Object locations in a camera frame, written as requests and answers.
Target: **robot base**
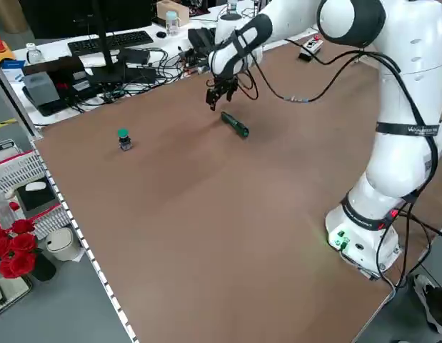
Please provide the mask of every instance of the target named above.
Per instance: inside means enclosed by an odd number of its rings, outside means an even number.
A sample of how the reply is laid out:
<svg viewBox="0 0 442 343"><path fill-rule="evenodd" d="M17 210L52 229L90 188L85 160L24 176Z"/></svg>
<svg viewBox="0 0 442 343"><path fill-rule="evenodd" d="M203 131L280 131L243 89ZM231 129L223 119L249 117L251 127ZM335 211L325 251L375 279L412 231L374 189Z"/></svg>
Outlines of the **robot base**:
<svg viewBox="0 0 442 343"><path fill-rule="evenodd" d="M361 267L363 272L379 277L376 267L376 251L385 229L369 231L354 224L344 213L341 205L330 211L326 217L328 243L343 255ZM401 249L398 245L398 235L391 227L383 241L379 252L379 267L382 272L389 269L400 256Z"/></svg>

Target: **green marker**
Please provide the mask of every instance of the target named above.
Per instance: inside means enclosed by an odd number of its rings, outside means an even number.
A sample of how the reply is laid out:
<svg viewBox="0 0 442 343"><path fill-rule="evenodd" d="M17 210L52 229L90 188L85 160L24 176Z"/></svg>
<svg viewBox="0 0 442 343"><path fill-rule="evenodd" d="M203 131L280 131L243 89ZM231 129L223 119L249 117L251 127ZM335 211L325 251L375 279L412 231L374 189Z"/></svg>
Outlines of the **green marker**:
<svg viewBox="0 0 442 343"><path fill-rule="evenodd" d="M235 118L233 118L230 114L226 112L221 112L221 119L224 123L232 126L235 129L235 132L242 138L248 138L249 129L243 125L243 123L239 122Z"/></svg>

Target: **gray box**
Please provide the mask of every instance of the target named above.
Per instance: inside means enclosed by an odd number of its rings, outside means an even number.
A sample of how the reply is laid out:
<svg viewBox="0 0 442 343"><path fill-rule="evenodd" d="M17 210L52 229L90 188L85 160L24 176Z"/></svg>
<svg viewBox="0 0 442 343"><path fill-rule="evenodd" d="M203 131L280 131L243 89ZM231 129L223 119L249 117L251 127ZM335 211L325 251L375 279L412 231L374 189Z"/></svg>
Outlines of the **gray box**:
<svg viewBox="0 0 442 343"><path fill-rule="evenodd" d="M36 106L60 99L53 81L45 71L25 76L24 83Z"/></svg>

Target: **computer keyboard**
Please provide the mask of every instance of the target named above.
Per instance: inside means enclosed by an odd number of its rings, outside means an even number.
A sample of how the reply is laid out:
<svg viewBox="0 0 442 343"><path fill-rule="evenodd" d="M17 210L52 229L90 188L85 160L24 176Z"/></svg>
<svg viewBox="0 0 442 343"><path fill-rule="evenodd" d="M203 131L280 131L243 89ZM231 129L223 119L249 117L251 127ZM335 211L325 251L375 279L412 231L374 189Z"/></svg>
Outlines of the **computer keyboard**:
<svg viewBox="0 0 442 343"><path fill-rule="evenodd" d="M154 42L153 39L145 31L130 32L127 34L115 34L107 36L108 46L110 50L118 50L129 46L149 44ZM101 52L100 40L87 39L86 41L74 41L69 43L69 49L72 56L84 56Z"/></svg>

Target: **brown table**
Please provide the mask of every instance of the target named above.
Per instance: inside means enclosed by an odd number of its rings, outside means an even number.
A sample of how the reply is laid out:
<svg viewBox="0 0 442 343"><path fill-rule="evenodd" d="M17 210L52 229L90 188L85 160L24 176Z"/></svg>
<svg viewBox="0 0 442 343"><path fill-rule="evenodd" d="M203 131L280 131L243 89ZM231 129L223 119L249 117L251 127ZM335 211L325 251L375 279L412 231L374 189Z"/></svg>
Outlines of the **brown table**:
<svg viewBox="0 0 442 343"><path fill-rule="evenodd" d="M327 59L342 48L326 45ZM283 94L316 94L340 66L265 55ZM141 342L350 342L390 289L326 243L325 214L371 153L377 71L349 67L315 104L287 104L257 76L212 112L207 76L103 106L44 132L37 148ZM249 126L241 140L219 111ZM134 148L120 151L116 131ZM442 225L442 162L416 214ZM411 261L425 246L411 234Z"/></svg>

